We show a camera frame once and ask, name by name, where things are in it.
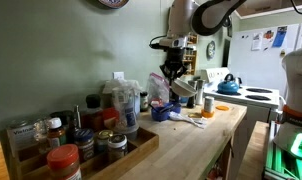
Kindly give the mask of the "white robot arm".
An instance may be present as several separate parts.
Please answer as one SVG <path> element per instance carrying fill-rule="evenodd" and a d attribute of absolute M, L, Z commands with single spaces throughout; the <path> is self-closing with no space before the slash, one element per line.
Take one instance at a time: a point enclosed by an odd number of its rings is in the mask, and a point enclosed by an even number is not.
<path fill-rule="evenodd" d="M 246 0 L 208 0 L 199 5 L 194 0 L 174 0 L 169 14 L 169 30 L 160 45 L 168 53 L 160 66 L 170 80 L 181 77 L 187 36 L 191 32 L 209 36 L 216 33 L 228 16 Z M 274 142 L 281 149 L 302 158 L 302 48 L 287 54 L 282 65 L 286 72 L 288 96 L 283 107 L 282 125 Z"/>

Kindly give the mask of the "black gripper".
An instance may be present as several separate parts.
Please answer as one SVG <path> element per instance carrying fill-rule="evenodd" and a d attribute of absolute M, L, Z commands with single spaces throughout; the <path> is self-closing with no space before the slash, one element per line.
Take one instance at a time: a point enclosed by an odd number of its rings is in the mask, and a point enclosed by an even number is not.
<path fill-rule="evenodd" d="M 169 48 L 167 51 L 167 58 L 165 64 L 160 65 L 159 68 L 166 79 L 170 78 L 170 71 L 177 71 L 176 79 L 183 76 L 188 68 L 183 65 L 184 50 L 179 48 Z"/>

